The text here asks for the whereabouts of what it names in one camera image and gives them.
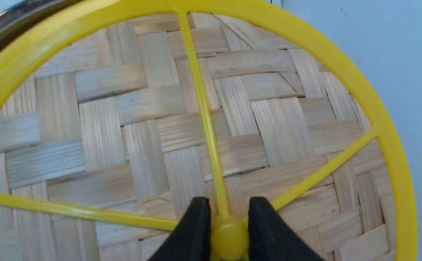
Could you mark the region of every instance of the woven basket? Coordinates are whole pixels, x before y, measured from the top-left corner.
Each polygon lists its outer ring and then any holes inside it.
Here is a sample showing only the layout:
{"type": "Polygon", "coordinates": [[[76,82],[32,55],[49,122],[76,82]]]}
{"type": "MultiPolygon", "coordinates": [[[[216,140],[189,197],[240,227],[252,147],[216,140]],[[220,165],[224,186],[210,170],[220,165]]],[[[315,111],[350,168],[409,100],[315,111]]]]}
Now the woven basket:
{"type": "MultiPolygon", "coordinates": [[[[191,13],[231,213],[277,199],[370,123],[325,66],[243,20],[191,13]]],[[[213,176],[178,19],[162,13],[87,36],[45,62],[0,110],[0,193],[180,218],[213,176]]],[[[392,261],[395,203],[372,139],[279,209],[327,261],[392,261]]],[[[0,260],[146,261],[166,231],[0,206],[0,260]]]]}

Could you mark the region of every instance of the white wall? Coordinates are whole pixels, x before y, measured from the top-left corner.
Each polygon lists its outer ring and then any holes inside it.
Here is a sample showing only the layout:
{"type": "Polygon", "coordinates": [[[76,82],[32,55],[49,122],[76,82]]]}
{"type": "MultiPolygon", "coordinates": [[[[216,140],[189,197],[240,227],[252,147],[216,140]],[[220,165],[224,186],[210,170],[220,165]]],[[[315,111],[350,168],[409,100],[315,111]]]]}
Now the white wall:
{"type": "Polygon", "coordinates": [[[422,1],[284,0],[283,7],[342,49],[387,107],[413,174],[422,261],[422,1]]]}

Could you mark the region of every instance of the black clamp jaw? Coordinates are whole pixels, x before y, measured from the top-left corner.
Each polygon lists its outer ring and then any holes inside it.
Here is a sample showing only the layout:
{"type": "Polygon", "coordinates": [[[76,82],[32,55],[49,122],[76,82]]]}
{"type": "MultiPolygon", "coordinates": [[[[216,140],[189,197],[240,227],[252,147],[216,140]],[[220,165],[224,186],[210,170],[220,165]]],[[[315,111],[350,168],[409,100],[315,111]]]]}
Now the black clamp jaw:
{"type": "MultiPolygon", "coordinates": [[[[289,228],[264,197],[249,201],[250,261],[323,261],[289,228]]],[[[211,209],[195,197],[176,229],[149,261],[209,261],[211,209]]]]}

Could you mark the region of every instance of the yellow ring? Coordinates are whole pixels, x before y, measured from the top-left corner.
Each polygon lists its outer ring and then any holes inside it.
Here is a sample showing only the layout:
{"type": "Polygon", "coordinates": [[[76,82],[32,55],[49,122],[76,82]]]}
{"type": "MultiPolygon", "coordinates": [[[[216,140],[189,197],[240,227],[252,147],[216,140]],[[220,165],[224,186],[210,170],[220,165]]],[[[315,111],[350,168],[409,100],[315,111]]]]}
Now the yellow ring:
{"type": "Polygon", "coordinates": [[[129,18],[192,11],[234,16],[282,35],[309,51],[344,83],[377,129],[388,163],[397,212],[396,258],[415,260],[417,212],[413,184],[400,139],[383,104],[359,69],[332,42],[307,23],[262,0],[87,0],[78,3],[39,23],[0,53],[0,107],[31,72],[75,40],[129,18]]]}

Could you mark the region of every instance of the yellow plastic hub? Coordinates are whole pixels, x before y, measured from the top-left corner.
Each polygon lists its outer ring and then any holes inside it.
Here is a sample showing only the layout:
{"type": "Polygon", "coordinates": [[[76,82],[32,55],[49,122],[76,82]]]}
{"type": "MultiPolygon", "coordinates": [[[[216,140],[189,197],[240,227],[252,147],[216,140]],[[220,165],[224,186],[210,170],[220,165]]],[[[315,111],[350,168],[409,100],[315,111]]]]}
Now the yellow plastic hub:
{"type": "MultiPolygon", "coordinates": [[[[290,203],[343,164],[368,141],[377,138],[387,161],[395,196],[398,237],[396,260],[416,260],[417,211],[413,184],[400,139],[385,107],[367,79],[340,49],[305,22],[263,0],[86,0],[77,3],[35,25],[0,52],[0,108],[18,85],[33,71],[75,40],[126,19],[167,12],[175,13],[180,21],[208,147],[219,212],[219,218],[212,224],[211,233],[211,246],[215,254],[226,260],[238,259],[246,253],[249,240],[246,228],[229,213],[216,136],[187,20],[189,12],[233,16],[291,40],[310,52],[342,81],[371,122],[372,130],[369,133],[311,177],[274,199],[272,201],[274,207],[281,208],[290,203]]],[[[176,220],[83,208],[2,194],[0,194],[0,205],[163,230],[173,230],[177,224],[176,220]]]]}
{"type": "Polygon", "coordinates": [[[248,247],[248,231],[236,217],[218,217],[212,222],[211,249],[221,259],[237,260],[244,256],[248,247]]]}

